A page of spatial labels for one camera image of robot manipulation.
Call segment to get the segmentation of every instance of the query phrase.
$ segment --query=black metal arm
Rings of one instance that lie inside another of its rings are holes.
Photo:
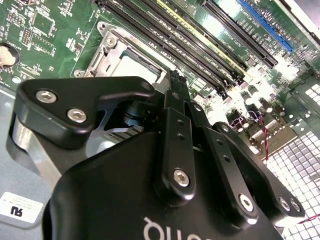
[[[209,124],[185,78],[167,79],[165,94],[139,77],[19,86],[7,149],[53,188],[45,239],[276,240],[273,225],[304,218],[231,128]],[[133,126],[144,131],[87,159],[89,138]]]

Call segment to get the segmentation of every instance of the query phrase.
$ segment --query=blue ram slot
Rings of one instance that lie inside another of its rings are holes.
[[[252,16],[258,23],[288,52],[292,53],[294,49],[290,44],[284,40],[283,37],[279,36],[276,31],[268,24],[268,22],[256,12],[256,10],[250,6],[245,0],[237,0],[239,4]]]

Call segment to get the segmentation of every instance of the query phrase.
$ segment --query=white label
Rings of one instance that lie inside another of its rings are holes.
[[[6,191],[0,198],[0,214],[34,224],[43,203]]]

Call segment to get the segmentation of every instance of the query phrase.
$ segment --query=red wire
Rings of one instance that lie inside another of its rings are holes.
[[[264,131],[265,164],[267,164],[267,162],[269,161],[268,129],[266,128],[265,122],[262,120],[262,117],[260,117],[260,122],[263,126]]]
[[[304,224],[304,223],[306,223],[306,222],[310,222],[310,221],[312,221],[312,220],[314,220],[314,219],[317,219],[317,218],[319,218],[319,217],[320,217],[320,214],[317,214],[317,215],[311,216],[311,217],[309,217],[309,218],[307,218],[307,219],[299,222],[298,224]]]

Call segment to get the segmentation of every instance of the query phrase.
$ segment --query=motherboard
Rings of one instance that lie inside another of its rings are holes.
[[[177,70],[211,124],[250,126],[259,144],[258,120],[277,133],[290,91],[320,77],[319,39],[281,0],[0,0],[0,14],[8,88],[109,76],[160,86]]]

